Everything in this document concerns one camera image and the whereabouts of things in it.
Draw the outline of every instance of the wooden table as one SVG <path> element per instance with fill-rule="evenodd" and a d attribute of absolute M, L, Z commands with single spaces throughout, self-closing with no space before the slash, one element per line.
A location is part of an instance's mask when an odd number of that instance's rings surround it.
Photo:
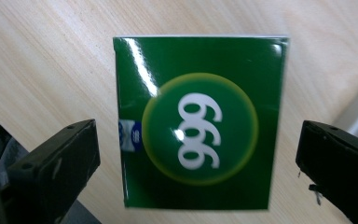
<path fill-rule="evenodd" d="M 40 2 L 0 0 L 0 123 L 32 150 L 95 118 L 102 165 L 80 201 L 102 223 L 348 223 L 295 156 L 302 121 L 332 123 L 358 92 L 358 1 Z M 124 208 L 112 37 L 180 34 L 290 36 L 269 211 Z"/>

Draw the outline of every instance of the wood grain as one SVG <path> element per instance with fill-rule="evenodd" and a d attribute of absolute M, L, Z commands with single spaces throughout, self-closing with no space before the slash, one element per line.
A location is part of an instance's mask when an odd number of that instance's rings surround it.
<path fill-rule="evenodd" d="M 112 37 L 181 34 L 291 38 L 269 211 L 124 209 Z M 357 92 L 358 1 L 0 0 L 0 123 L 32 150 L 95 118 L 102 166 L 80 200 L 102 223 L 349 223 L 295 156 L 302 121 L 333 122 Z"/>

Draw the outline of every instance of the small logo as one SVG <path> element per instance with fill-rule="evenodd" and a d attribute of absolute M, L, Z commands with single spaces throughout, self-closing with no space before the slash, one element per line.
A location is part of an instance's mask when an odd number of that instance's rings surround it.
<path fill-rule="evenodd" d="M 150 160 L 166 176 L 188 185 L 217 184 L 252 157 L 258 135 L 255 107 L 232 81 L 192 73 L 164 84 L 142 119 Z"/>

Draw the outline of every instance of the blue and white sticker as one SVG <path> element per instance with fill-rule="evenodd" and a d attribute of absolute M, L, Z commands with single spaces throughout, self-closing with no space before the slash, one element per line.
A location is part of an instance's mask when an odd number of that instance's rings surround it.
<path fill-rule="evenodd" d="M 144 148 L 141 122 L 130 119 L 120 119 L 118 121 L 118 134 L 121 150 L 135 152 Z"/>

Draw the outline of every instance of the green box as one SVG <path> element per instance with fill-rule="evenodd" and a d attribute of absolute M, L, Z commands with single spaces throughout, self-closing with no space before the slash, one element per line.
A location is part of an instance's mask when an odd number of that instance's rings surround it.
<path fill-rule="evenodd" d="M 114 38 L 126 207 L 268 209 L 287 42 Z"/>

